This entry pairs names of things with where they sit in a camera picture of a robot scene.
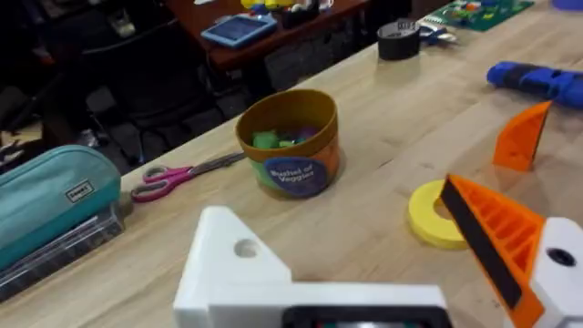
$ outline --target yellow ring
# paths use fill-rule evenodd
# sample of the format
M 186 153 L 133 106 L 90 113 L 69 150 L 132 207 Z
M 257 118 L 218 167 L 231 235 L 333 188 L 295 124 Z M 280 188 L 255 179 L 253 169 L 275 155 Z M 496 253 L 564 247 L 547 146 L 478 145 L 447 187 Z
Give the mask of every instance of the yellow ring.
M 455 223 L 435 212 L 435 203 L 439 201 L 444 183 L 443 179 L 431 181 L 413 192 L 409 199 L 409 222 L 419 238 L 435 247 L 450 250 L 465 249 L 467 243 Z

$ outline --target tablet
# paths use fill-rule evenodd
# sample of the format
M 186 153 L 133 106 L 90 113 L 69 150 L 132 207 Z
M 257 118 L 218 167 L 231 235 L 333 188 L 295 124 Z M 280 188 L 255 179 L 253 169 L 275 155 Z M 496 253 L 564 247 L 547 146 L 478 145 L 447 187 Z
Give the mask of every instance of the tablet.
M 268 15 L 235 15 L 204 30 L 200 35 L 229 47 L 245 46 L 276 28 L 275 19 Z

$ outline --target round container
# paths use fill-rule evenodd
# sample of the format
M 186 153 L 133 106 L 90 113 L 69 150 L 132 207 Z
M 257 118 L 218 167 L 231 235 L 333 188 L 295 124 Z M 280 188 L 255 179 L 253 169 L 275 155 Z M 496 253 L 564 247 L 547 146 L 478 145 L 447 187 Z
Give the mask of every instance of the round container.
M 280 149 L 252 146 L 253 132 L 317 128 L 306 141 Z M 236 127 L 240 146 L 257 180 L 288 197 L 310 197 L 326 189 L 338 171 L 338 118 L 334 100 L 309 89 L 284 91 L 257 102 Z

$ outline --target pink scissor handle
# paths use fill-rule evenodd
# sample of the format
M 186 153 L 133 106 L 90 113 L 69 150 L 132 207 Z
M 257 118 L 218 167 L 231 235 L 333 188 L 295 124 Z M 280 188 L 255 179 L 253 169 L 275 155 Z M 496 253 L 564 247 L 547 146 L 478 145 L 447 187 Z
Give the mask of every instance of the pink scissor handle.
M 131 198 L 135 202 L 147 202 L 160 199 L 170 194 L 180 183 L 194 178 L 189 170 L 176 175 L 170 175 L 165 179 L 146 182 L 131 191 Z
M 172 176 L 188 174 L 190 169 L 192 169 L 192 167 L 172 169 L 165 166 L 155 166 L 147 169 L 142 179 L 146 183 L 156 182 L 162 179 L 168 179 Z

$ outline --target orange 3d printed part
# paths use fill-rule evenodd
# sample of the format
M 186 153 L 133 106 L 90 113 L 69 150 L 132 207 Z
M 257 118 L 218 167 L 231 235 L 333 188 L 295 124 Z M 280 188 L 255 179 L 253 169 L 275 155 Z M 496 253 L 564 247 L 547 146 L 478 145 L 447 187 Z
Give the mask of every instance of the orange 3d printed part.
M 551 101 L 535 105 L 512 118 L 498 135 L 493 163 L 510 169 L 529 170 Z
M 474 182 L 448 175 L 441 200 L 474 252 L 516 328 L 544 311 L 529 287 L 543 217 Z

